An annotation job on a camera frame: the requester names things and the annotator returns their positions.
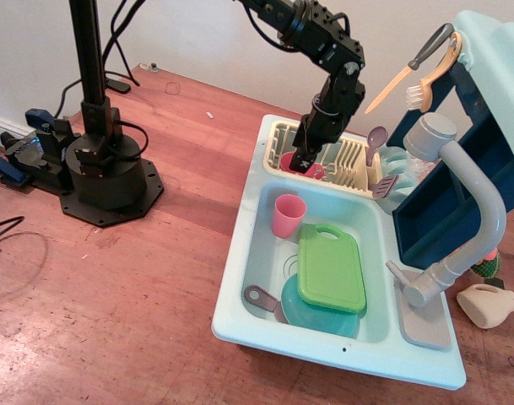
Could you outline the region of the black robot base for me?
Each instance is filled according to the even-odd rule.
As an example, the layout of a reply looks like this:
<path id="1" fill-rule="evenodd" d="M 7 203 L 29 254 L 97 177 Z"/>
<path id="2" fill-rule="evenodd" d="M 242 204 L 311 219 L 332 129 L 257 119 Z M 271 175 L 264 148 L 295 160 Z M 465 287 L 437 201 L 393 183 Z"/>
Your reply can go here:
<path id="1" fill-rule="evenodd" d="M 102 159 L 98 147 L 88 135 L 68 146 L 73 189 L 60 196 L 62 211 L 101 228 L 145 217 L 165 190 L 153 162 L 123 161 L 111 153 Z"/>

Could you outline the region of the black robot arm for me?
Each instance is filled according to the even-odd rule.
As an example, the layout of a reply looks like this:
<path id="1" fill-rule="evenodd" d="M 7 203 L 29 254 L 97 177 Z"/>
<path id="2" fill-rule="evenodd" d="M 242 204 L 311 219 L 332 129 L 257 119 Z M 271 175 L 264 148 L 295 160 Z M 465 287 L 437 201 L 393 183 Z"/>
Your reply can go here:
<path id="1" fill-rule="evenodd" d="M 311 112 L 298 126 L 289 168 L 307 172 L 322 147 L 336 143 L 365 97 L 359 81 L 365 66 L 362 45 L 350 36 L 349 18 L 332 13 L 318 1 L 243 1 L 253 28 L 268 44 L 299 52 L 328 73 Z"/>

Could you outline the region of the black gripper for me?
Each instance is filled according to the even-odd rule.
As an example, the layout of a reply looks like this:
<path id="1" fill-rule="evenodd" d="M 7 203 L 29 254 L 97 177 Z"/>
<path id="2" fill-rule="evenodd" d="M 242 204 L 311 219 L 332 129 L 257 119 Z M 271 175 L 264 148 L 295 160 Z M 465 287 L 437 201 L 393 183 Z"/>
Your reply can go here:
<path id="1" fill-rule="evenodd" d="M 295 152 L 289 164 L 292 171 L 306 173 L 315 163 L 317 154 L 328 143 L 336 143 L 357 111 L 358 102 L 333 106 L 321 102 L 316 94 L 311 101 L 311 112 L 305 114 L 296 130 L 293 146 Z"/>

